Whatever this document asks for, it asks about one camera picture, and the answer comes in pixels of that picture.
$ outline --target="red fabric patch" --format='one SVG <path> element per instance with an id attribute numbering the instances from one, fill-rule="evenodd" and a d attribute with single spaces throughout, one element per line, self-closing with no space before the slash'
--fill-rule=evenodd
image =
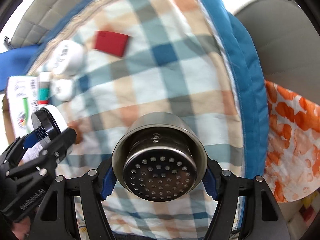
<path id="1" fill-rule="evenodd" d="M 95 49 L 122 57 L 129 36 L 121 33 L 98 31 Z"/>

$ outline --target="barcode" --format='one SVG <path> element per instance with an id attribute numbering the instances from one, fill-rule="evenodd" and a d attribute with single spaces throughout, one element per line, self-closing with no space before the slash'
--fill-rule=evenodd
<path id="1" fill-rule="evenodd" d="M 31 101 L 31 109 L 32 109 L 33 113 L 38 111 L 39 105 L 38 105 L 38 101 L 37 100 L 32 100 Z"/>
<path id="2" fill-rule="evenodd" d="M 30 86 L 32 90 L 36 90 L 36 81 L 34 79 L 31 80 Z"/>
<path id="3" fill-rule="evenodd" d="M 68 53 L 68 46 L 65 46 L 64 49 L 61 52 L 61 56 L 65 56 Z"/>

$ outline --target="blue pillow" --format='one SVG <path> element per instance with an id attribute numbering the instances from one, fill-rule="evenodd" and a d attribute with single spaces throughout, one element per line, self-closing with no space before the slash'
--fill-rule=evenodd
<path id="1" fill-rule="evenodd" d="M 8 77 L 22 76 L 28 73 L 28 62 L 37 52 L 39 45 L 31 45 L 0 53 L 0 91 L 7 86 Z"/>

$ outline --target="plaid fabric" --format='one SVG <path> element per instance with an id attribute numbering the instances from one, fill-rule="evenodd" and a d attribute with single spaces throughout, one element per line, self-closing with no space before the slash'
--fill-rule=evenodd
<path id="1" fill-rule="evenodd" d="M 198 0 L 95 0 L 71 18 L 30 71 L 46 70 L 45 62 L 62 40 L 87 48 L 85 66 L 74 77 L 75 97 L 66 103 L 52 97 L 65 119 L 78 122 L 84 135 L 58 173 L 71 178 L 96 168 L 137 118 L 162 111 L 181 117 L 209 157 L 239 176 L 241 119 L 210 26 Z M 131 36 L 125 56 L 92 49 L 97 30 Z M 158 239 L 202 239 L 216 204 L 202 183 L 166 203 L 140 199 L 117 183 L 103 202 L 113 231 Z"/>

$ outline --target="gray cushion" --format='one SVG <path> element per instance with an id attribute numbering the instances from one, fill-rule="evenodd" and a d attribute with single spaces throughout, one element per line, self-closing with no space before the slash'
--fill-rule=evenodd
<path id="1" fill-rule="evenodd" d="M 257 0 L 236 14 L 258 52 L 265 79 L 320 104 L 320 37 L 288 0 Z"/>
<path id="2" fill-rule="evenodd" d="M 20 21 L 11 45 L 20 48 L 42 38 L 81 0 L 34 0 Z"/>

